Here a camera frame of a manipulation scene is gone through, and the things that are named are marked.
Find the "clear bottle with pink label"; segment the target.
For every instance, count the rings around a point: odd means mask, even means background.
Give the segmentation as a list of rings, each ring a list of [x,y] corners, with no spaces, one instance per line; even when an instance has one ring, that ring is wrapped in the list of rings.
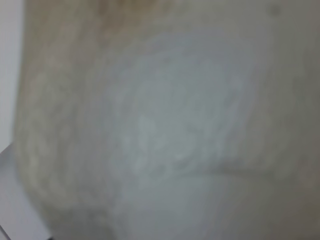
[[[317,0],[27,0],[13,147],[56,240],[317,240]]]

